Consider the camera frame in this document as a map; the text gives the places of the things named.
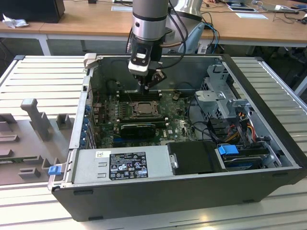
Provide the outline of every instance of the floor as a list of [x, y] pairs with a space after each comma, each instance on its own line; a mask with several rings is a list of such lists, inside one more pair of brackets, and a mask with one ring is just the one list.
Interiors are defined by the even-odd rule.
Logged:
[[[2, 42], [15, 56], [19, 55], [43, 55], [39, 42], [35, 39], [4, 38]], [[86, 41], [87, 51], [83, 52], [79, 40], [49, 40], [50, 49], [57, 56], [84, 55], [88, 52], [100, 54], [122, 54], [126, 42], [118, 41]], [[245, 57], [247, 46], [223, 46], [224, 52], [233, 57]], [[294, 75], [297, 74], [303, 64], [289, 58], [285, 48], [281, 47], [273, 53], [273, 47], [257, 47], [254, 56], [262, 57], [269, 66], [287, 83], [291, 84]], [[6, 70], [13, 56], [0, 44], [0, 76]], [[302, 99], [307, 102], [307, 92], [302, 94]]]

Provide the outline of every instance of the wooden desk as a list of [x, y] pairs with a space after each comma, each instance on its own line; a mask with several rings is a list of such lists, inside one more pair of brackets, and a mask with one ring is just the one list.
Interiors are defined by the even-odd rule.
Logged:
[[112, 3], [65, 0], [65, 13], [58, 24], [45, 23], [43, 34], [103, 35], [128, 37], [132, 13], [111, 11]]
[[[288, 7], [293, 6], [297, 2], [286, 1], [286, 0], [268, 0], [268, 3], [278, 2], [278, 4], [285, 5]], [[274, 13], [268, 13], [263, 10], [261, 14], [265, 15], [266, 19], [244, 19], [239, 18], [235, 13], [233, 13], [228, 7], [218, 7], [223, 6], [223, 3], [212, 4], [211, 7], [204, 7], [202, 11], [209, 11], [213, 18], [214, 27], [220, 32], [221, 42], [225, 44], [231, 41], [237, 41], [239, 44], [243, 42], [242, 45], [246, 45], [246, 42], [273, 42], [273, 43], [298, 43], [303, 46], [307, 45], [307, 26], [302, 23], [294, 22], [293, 24], [287, 24], [282, 20], [273, 21]], [[294, 17], [302, 19], [305, 15], [304, 12], [299, 14], [286, 14], [287, 17]], [[204, 14], [205, 19], [209, 22], [210, 18], [208, 14]], [[277, 17], [282, 18], [286, 21], [290, 21], [285, 18], [283, 13], [277, 13]], [[205, 31], [202, 34], [202, 39], [211, 39], [212, 33], [210, 31]]]
[[[286, 0], [266, 0], [291, 7], [295, 2]], [[65, 14], [59, 23], [31, 23], [29, 27], [11, 29], [0, 24], [0, 37], [36, 38], [39, 40], [44, 55], [51, 55], [48, 39], [73, 40], [110, 40], [126, 41], [131, 24], [131, 12], [111, 11], [111, 2], [88, 4], [87, 1], [74, 2], [65, 0]], [[220, 32], [220, 44], [249, 45], [249, 46], [291, 46], [305, 47], [307, 45], [307, 25], [301, 23], [286, 24], [281, 20], [273, 22], [274, 13], [263, 14], [268, 20], [239, 18], [223, 6], [222, 3], [210, 3], [202, 11], [210, 11], [214, 27]], [[290, 17], [303, 18], [299, 15], [288, 14]], [[286, 20], [283, 14], [278, 17]], [[212, 39], [210, 30], [203, 32], [201, 43], [206, 46]]]

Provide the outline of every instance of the power supply label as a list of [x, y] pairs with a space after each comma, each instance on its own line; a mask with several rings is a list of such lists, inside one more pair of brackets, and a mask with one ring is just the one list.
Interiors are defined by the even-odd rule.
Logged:
[[110, 154], [109, 165], [112, 181], [148, 177], [145, 152]]

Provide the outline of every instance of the motherboard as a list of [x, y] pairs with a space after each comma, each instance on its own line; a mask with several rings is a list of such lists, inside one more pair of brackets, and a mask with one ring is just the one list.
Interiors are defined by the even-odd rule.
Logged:
[[179, 92], [109, 95], [94, 104], [98, 148], [166, 145], [196, 140], [187, 120], [189, 100]]

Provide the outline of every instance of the blue tab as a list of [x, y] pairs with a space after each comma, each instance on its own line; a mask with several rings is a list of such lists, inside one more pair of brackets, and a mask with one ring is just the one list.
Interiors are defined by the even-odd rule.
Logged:
[[49, 175], [61, 175], [61, 169], [62, 167], [57, 165], [57, 166], [51, 166], [49, 167], [48, 174]]
[[221, 155], [228, 154], [238, 154], [239, 151], [235, 145], [222, 145], [218, 148]]

